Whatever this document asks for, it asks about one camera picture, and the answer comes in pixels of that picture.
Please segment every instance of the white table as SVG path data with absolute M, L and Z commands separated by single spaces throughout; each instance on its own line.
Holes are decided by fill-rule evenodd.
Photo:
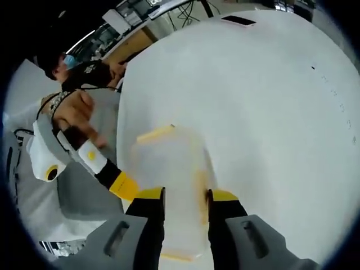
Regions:
M 359 207 L 359 75 L 301 17 L 236 14 L 257 24 L 209 19 L 129 63 L 118 164 L 128 168 L 140 134 L 169 124 L 191 127 L 204 138 L 219 186 L 281 232 L 297 256 L 322 263 Z M 175 264 L 160 262 L 161 269 Z M 211 254 L 198 264 L 208 269 Z

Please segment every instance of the black shirt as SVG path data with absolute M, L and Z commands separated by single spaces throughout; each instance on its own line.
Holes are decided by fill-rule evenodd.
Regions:
M 72 92 L 88 83 L 106 87 L 112 80 L 109 66 L 101 61 L 84 62 L 70 70 L 70 75 L 61 85 L 63 91 Z

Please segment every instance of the face mask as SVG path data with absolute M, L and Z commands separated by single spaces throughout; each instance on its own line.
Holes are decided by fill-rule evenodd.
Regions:
M 77 62 L 74 56 L 66 55 L 64 58 L 64 64 L 67 66 L 67 69 L 69 70 L 76 67 L 79 64 L 79 62 Z

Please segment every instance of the black device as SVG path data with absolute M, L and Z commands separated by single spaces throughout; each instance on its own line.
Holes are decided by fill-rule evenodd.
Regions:
M 256 24 L 255 21 L 251 21 L 251 20 L 248 20 L 248 19 L 245 19 L 245 18 L 236 17 L 236 16 L 232 16 L 232 15 L 223 17 L 222 20 L 230 21 L 232 23 L 237 23 L 237 24 L 241 24 L 241 25 L 244 25 L 244 26 L 249 26 L 249 25 Z

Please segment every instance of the plastic container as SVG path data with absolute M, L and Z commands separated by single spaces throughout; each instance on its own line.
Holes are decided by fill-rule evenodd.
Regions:
M 165 187 L 165 238 L 161 256 L 192 261 L 209 247 L 206 192 L 214 184 L 199 136 L 169 126 L 138 137 L 131 175 L 140 189 Z

